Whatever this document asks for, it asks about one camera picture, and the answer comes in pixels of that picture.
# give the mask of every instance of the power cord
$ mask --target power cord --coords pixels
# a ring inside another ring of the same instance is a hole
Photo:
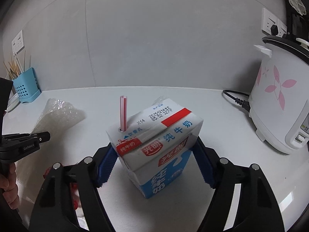
[[[246,97],[249,97],[250,95],[249,94],[246,94],[246,93],[243,93],[243,92],[240,92],[240,91],[235,91],[235,90],[223,90],[223,93],[225,95],[227,95],[228,97],[230,97],[231,99],[235,100],[235,102],[239,105],[241,105],[242,108],[244,108],[247,112],[250,112],[250,104],[248,101],[246,100],[242,100],[242,99],[239,99],[239,98],[235,98],[233,97],[231,94],[229,94],[229,92],[231,93],[236,93],[236,94],[240,94],[240,95],[244,95]]]

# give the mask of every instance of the white milk carton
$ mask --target white milk carton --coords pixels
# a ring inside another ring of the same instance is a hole
[[[166,99],[128,118],[127,130],[109,127],[109,140],[130,179],[149,198],[182,173],[203,119]]]

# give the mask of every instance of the blue gripper pad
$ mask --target blue gripper pad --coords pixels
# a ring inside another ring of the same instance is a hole
[[[194,146],[191,148],[200,172],[203,175],[204,181],[210,185],[211,188],[215,188],[216,181],[214,179],[215,169],[211,165],[209,158],[207,157],[204,149],[206,148],[200,138],[195,142]]]
[[[108,148],[108,151],[98,166],[98,176],[95,181],[97,186],[102,186],[103,183],[107,182],[118,158],[116,151],[111,145],[106,148]]]

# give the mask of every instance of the metal screw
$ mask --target metal screw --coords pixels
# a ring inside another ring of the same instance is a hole
[[[259,170],[259,165],[257,165],[257,164],[252,164],[252,169],[253,170]]]
[[[221,159],[220,159],[220,163],[221,163],[221,164],[226,165],[228,162],[229,162],[229,160],[226,159],[226,158],[221,158]]]
[[[60,166],[61,166],[61,164],[60,164],[59,162],[56,162],[56,163],[53,165],[53,169],[58,169]]]
[[[84,158],[84,162],[85,162],[86,164],[89,164],[89,163],[92,162],[92,158],[91,158],[91,157],[86,157],[86,158]]]

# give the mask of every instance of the blue utensil holder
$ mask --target blue utensil holder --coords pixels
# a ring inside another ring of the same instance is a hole
[[[41,94],[34,77],[33,68],[21,73],[18,78],[13,80],[13,85],[21,103],[30,103]]]

